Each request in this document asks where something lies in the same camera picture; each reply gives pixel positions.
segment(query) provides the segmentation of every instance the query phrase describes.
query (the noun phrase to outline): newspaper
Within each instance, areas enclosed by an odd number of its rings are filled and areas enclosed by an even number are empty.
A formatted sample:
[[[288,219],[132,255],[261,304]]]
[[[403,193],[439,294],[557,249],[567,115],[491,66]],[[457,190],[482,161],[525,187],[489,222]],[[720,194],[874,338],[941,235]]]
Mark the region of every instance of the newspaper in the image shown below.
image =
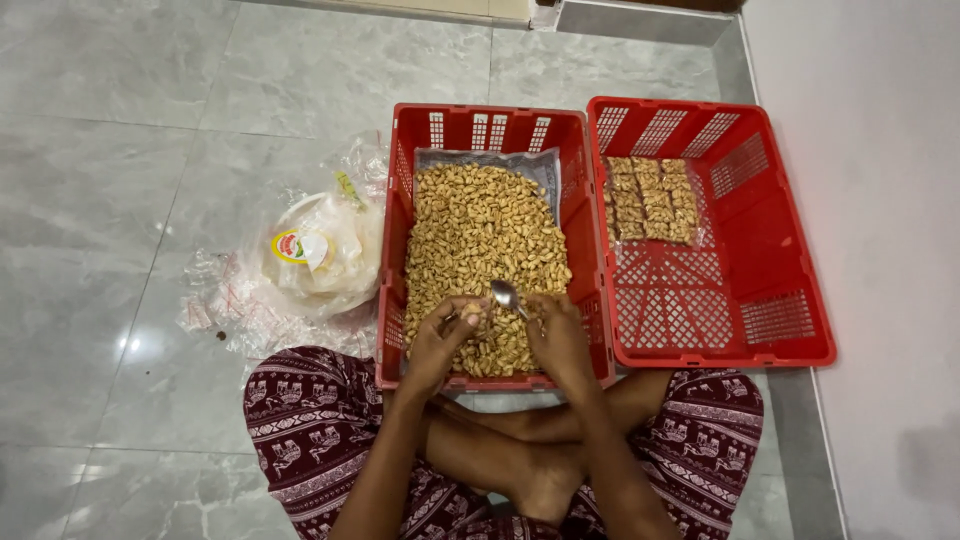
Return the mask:
[[[546,189],[543,200],[553,211],[554,222],[560,224],[560,148],[543,152],[516,152],[499,154],[483,150],[444,150],[442,148],[418,148],[414,151],[415,167],[422,170],[437,164],[454,163],[481,167],[503,167],[520,173]]]

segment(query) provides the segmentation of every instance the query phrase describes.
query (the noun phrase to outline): plastic container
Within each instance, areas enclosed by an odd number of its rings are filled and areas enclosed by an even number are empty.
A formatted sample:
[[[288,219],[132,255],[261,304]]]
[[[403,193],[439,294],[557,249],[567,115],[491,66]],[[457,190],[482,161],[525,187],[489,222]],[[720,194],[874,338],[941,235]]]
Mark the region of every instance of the plastic container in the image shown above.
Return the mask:
[[[406,306],[404,265],[407,236],[414,224],[414,150],[493,150],[539,152],[560,148],[560,228],[566,234],[568,265],[573,278],[567,294],[583,314],[590,339],[593,373],[604,384],[614,380],[610,344],[610,309],[603,288],[604,270],[595,181],[589,157],[587,118],[575,110],[398,104],[390,149],[390,183],[384,223],[380,310],[376,351],[376,383],[396,388],[403,360],[403,316]],[[450,376],[444,388],[454,390],[529,390],[555,388],[545,374],[475,379]]]
[[[804,230],[760,107],[595,97],[601,157],[685,158],[707,229],[699,250],[604,235],[616,360],[632,367],[824,366],[836,347]],[[602,199],[600,223],[606,222]]]

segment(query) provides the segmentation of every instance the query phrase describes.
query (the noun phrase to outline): maroon patterned pants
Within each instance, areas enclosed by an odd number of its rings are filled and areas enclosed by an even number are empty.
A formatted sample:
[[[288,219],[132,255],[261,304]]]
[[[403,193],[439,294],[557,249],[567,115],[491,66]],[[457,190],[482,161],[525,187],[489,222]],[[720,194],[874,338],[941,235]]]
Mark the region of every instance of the maroon patterned pants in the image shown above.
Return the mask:
[[[247,428],[300,538],[326,538],[383,419],[372,360],[319,347],[281,351],[251,374]],[[678,371],[660,414],[627,437],[684,540],[724,540],[754,461],[763,401],[734,370]],[[485,497],[419,459],[399,538],[600,540],[592,490],[574,494],[559,530],[521,517],[495,519]]]

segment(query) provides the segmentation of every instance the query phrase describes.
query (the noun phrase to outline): hand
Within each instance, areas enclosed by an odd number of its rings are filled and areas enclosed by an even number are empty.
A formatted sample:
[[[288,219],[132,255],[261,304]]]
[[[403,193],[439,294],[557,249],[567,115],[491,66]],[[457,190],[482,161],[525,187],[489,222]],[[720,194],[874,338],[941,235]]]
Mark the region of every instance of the hand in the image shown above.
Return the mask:
[[[538,316],[527,321],[527,340],[540,366],[569,395],[596,383],[580,309],[563,295],[531,295]]]
[[[449,318],[459,314],[467,304],[477,304],[486,311],[490,300],[479,296],[451,296],[424,317],[410,348],[410,363],[398,392],[412,391],[427,397],[437,393],[450,371],[457,347],[480,324],[479,315],[469,315],[466,319],[459,316]]]

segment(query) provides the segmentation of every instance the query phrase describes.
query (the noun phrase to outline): white wall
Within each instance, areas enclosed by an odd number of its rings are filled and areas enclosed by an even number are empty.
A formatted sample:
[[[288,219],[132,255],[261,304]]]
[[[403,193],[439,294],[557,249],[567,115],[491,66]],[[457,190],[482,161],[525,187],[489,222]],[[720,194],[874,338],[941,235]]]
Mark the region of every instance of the white wall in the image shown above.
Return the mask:
[[[744,23],[838,341],[817,379],[850,538],[960,538],[960,1]]]

